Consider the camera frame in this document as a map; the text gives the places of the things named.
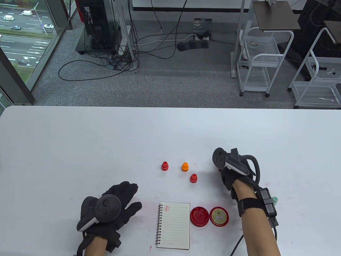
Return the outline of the person's left hand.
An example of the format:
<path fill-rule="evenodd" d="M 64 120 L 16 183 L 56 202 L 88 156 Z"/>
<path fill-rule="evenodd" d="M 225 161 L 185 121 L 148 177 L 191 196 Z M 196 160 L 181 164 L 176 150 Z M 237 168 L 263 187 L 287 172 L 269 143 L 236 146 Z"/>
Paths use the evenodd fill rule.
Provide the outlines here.
<path fill-rule="evenodd" d="M 84 199 L 76 227 L 83 236 L 77 256 L 105 255 L 120 247 L 118 230 L 142 208 L 141 202 L 131 203 L 137 190 L 137 184 L 124 181 L 113 185 L 100 198 Z"/>

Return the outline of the person's right hand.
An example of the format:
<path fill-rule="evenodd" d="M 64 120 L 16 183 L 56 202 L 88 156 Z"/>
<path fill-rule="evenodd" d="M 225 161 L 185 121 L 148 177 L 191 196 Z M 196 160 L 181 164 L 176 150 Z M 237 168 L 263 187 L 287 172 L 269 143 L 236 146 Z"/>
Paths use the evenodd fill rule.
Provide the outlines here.
<path fill-rule="evenodd" d="M 240 180 L 251 186 L 254 191 L 258 191 L 260 189 L 260 168 L 257 159 L 252 155 L 239 155 L 237 162 L 233 162 L 231 153 L 224 151 L 224 154 L 226 155 L 225 167 L 219 171 L 223 184 L 230 191 L 231 198 L 236 202 L 239 201 L 233 187 L 236 180 Z"/>

